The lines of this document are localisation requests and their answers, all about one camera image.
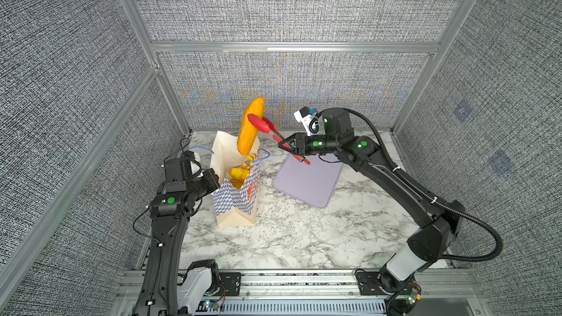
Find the blue checkered paper bag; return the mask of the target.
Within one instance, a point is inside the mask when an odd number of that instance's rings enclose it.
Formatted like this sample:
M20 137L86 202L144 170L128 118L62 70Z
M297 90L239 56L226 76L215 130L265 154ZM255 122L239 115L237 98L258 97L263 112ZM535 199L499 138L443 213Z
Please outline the blue checkered paper bag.
M190 145L188 150L204 150L211 155L210 168L219 177L220 188L212 193L217 224L244 227L256 224L261 186L261 165L270 153L255 139L248 155L237 149L238 137L217 132L212 146Z

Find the red kitchen tongs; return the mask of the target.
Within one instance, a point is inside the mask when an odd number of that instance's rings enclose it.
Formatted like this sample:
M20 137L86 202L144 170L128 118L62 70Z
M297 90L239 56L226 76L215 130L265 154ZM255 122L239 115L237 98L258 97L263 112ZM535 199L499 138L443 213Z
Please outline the red kitchen tongs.
M310 165L310 161L308 159L294 154L294 150L285 142L284 137L282 137L281 134L278 133L276 127L268 118L260 118L255 114L249 114L247 118L250 124L253 125L253 127L274 139L280 149L290 153L299 162L304 163L305 165Z

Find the long orange baguette bread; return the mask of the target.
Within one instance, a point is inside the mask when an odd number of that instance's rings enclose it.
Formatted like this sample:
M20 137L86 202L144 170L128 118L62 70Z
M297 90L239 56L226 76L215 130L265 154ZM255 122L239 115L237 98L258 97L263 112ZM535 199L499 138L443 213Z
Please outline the long orange baguette bread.
M265 100L262 97L255 98L244 111L237 140L237 150L241 155L249 155L258 134L258 129L250 123L248 116L253 114L261 119L264 111Z

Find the small yellow croissant bread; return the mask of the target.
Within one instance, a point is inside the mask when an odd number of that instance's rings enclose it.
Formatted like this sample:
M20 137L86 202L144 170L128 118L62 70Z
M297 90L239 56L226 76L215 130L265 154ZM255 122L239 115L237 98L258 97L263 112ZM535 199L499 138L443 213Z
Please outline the small yellow croissant bread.
M256 154L249 154L246 159L244 160L243 167L246 169L250 169L253 163L256 160Z

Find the ridged yellow spiral bread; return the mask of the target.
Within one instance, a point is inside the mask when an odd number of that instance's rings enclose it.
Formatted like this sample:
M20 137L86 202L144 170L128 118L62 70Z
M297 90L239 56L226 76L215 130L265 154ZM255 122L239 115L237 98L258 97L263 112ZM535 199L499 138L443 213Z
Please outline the ridged yellow spiral bread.
M230 183L233 185L233 187L234 187L236 190L241 190L241 188L242 188L242 186L243 186L243 184L244 184L243 181L239 181L239 180L236 180L236 179L231 179Z

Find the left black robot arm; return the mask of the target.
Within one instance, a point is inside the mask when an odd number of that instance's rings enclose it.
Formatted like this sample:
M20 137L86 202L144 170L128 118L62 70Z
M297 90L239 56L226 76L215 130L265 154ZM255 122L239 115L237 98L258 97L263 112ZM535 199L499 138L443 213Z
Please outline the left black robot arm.
M212 285L212 272L209 267L197 267L198 277L184 278L187 289L178 286L181 246L196 202L219 187L219 177L212 169L194 179L160 186L148 207L152 242L133 315L193 315L197 310Z

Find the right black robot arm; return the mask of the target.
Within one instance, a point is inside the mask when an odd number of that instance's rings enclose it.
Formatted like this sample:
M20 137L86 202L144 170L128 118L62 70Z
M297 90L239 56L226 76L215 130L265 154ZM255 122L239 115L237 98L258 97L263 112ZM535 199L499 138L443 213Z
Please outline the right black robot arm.
M342 163L374 181L396 200L418 225L405 247L380 269L381 289L396 293L416 272L423 272L441 259L459 231L459 216L448 214L438 197L426 198L427 190L383 155L381 147L367 136L334 138L295 133L287 138L288 150L304 157L333 154Z

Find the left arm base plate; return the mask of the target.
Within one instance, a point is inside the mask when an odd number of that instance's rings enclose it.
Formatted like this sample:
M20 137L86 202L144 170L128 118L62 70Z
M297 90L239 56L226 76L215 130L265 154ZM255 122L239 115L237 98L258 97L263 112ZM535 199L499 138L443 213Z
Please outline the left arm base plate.
M207 298L218 299L222 296L239 296L241 290L241 277L239 272L220 272L220 283L215 287L211 287L205 293Z

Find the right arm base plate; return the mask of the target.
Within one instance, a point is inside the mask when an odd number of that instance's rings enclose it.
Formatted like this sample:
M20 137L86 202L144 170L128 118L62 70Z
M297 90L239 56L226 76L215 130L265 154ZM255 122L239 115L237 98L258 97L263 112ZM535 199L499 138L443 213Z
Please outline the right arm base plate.
M367 272L364 269L357 269L354 272L357 286L361 296L390 296L381 284L378 272Z

